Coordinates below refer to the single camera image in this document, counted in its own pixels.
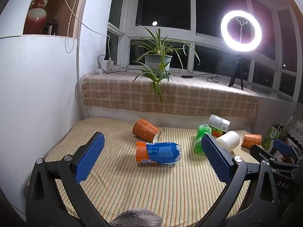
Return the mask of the small orange paper cup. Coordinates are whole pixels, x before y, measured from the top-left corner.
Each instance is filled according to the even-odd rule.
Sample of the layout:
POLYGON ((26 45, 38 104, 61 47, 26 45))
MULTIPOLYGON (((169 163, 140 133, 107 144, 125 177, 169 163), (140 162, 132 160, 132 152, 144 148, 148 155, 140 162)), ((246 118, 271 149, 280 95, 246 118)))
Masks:
POLYGON ((250 149, 253 145, 261 145, 262 135, 245 134, 241 146, 250 149))

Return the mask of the white plastic cup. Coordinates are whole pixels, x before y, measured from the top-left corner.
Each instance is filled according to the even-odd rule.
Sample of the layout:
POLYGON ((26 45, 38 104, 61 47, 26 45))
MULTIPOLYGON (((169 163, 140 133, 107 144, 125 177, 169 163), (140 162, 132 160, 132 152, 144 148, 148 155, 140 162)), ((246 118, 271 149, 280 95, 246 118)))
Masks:
POLYGON ((216 142, 228 152, 231 152, 239 146, 240 137, 235 131, 229 131, 219 138, 216 138, 216 142))

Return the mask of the green carton box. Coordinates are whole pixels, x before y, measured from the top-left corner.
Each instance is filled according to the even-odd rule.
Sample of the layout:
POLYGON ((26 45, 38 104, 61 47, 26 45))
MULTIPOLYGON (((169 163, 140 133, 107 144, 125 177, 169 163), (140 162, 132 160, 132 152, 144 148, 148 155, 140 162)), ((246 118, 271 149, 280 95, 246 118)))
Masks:
POLYGON ((273 149, 273 141, 279 138, 279 135, 284 130, 283 124, 275 124, 270 126, 265 138, 263 139, 261 146, 267 151, 270 152, 273 149))

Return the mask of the clear bottle with green label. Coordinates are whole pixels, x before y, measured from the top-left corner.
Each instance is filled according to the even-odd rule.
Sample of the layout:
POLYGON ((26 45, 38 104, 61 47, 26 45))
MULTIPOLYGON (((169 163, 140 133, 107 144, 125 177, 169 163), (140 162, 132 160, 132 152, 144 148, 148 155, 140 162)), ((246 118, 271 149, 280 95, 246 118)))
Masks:
POLYGON ((210 115, 208 125, 226 132, 229 129, 230 121, 214 114, 210 115))

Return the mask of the striped yellow mat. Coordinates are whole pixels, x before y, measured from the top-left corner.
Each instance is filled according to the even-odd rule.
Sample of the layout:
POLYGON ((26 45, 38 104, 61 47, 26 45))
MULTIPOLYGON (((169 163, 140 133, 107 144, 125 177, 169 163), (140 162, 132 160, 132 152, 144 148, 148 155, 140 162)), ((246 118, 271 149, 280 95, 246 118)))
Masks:
POLYGON ((147 208, 162 218, 163 226, 193 226, 225 187, 208 159, 194 152, 194 129, 161 128, 160 141, 179 144, 182 157, 173 165, 144 164, 136 162, 133 124, 88 118, 77 122, 46 160, 73 154, 95 132, 104 134, 105 146, 81 186, 107 221, 131 208, 147 208))

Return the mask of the blue orange drink bottle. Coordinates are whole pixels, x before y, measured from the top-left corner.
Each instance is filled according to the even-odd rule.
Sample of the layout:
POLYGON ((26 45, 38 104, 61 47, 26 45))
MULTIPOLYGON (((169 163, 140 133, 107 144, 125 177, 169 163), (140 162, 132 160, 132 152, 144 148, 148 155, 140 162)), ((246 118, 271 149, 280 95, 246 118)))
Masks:
POLYGON ((174 142, 136 143, 137 163, 174 164, 181 159, 182 148, 174 142))

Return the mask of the checkered beige cloth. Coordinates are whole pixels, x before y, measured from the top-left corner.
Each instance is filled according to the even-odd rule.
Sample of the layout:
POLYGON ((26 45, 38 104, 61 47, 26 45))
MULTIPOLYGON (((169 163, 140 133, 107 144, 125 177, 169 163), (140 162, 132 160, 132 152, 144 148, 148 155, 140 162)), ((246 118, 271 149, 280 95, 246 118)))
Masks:
POLYGON ((223 80, 208 82, 204 77, 183 79, 171 76, 159 84, 135 72, 100 73, 84 78, 82 93, 89 106, 189 116, 216 114, 255 118, 259 96, 247 89, 228 87, 223 80))

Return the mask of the white power strip with chargers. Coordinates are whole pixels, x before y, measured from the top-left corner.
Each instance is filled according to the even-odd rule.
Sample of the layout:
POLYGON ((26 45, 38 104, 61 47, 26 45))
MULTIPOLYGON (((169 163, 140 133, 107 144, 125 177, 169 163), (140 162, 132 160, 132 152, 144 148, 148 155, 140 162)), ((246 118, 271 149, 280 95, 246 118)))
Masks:
POLYGON ((97 69, 96 72, 97 73, 104 73, 104 74, 111 74, 113 73, 113 61, 110 61, 109 59, 106 60, 105 59, 105 55, 99 55, 96 58, 96 64, 97 64, 97 69))

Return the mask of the potted spider plant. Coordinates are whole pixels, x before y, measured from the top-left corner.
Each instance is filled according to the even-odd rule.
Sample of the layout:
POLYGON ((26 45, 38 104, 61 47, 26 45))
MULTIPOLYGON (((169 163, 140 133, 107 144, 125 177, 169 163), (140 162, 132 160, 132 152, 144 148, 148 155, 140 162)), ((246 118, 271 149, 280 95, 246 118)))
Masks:
POLYGON ((139 43, 130 44, 145 49, 145 52, 135 60, 135 63, 141 66, 141 72, 135 76, 133 81, 135 82, 140 76, 150 79, 152 91, 159 96, 160 103, 163 103, 160 83, 163 80, 169 81, 172 54, 176 54, 180 64, 183 64, 181 55, 186 54, 186 47, 193 52, 195 58, 199 59, 199 56, 196 50, 183 40, 172 40, 168 36, 162 38, 160 28, 155 31, 151 31, 146 26, 142 26, 142 28, 148 32, 150 37, 141 38, 139 43))

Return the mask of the dark small bottles on shelf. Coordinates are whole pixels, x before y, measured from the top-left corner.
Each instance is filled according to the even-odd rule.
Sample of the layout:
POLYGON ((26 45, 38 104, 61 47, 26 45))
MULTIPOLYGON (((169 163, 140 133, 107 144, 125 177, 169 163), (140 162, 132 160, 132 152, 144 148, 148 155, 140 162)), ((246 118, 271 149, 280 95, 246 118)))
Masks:
POLYGON ((45 35, 57 35, 59 30, 59 24, 56 19, 51 23, 46 23, 46 26, 43 28, 43 34, 45 35))

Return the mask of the red and white vase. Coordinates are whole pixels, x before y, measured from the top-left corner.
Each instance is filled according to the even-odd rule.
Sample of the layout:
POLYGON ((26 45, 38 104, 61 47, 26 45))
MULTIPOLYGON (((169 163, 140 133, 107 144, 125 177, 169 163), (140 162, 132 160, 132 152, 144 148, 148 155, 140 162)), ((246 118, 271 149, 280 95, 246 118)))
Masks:
POLYGON ((44 9, 48 0, 32 0, 24 25, 23 34, 42 34, 47 12, 44 9))

